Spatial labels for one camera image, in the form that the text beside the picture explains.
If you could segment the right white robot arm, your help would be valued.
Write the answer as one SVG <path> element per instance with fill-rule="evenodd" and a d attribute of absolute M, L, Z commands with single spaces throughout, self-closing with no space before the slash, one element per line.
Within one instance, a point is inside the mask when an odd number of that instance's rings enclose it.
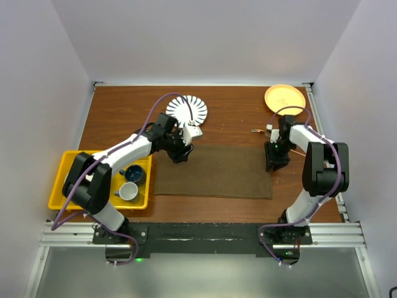
<path fill-rule="evenodd" d="M 290 151 L 305 152 L 301 176 L 303 189 L 295 202 L 283 211 L 277 223 L 259 228 L 261 239 L 271 244 L 289 244 L 302 237 L 320 207 L 349 187 L 349 147 L 337 143 L 292 115 L 279 118 L 279 127 L 267 125 L 270 140 L 265 142 L 265 170 L 277 171 L 290 162 Z"/>

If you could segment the brown cloth napkin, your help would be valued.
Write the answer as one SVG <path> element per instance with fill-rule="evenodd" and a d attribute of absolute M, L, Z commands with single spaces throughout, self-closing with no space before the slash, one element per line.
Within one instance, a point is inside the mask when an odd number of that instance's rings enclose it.
<path fill-rule="evenodd" d="M 154 195 L 272 199 L 272 176 L 259 147 L 196 145 L 178 164 L 157 154 Z"/>

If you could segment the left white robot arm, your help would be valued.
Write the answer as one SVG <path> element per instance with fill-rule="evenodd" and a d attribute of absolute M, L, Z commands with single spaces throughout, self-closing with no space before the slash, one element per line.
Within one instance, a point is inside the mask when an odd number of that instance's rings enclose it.
<path fill-rule="evenodd" d="M 194 149 L 193 139 L 202 136 L 202 131 L 194 122 L 182 128 L 177 123 L 176 118 L 161 113 L 155 122 L 145 123 L 107 150 L 78 153 L 62 188 L 66 202 L 80 206 L 107 230 L 114 243 L 131 239 L 128 219 L 110 202 L 112 178 L 134 161 L 159 151 L 165 151 L 174 163 L 186 162 Z"/>

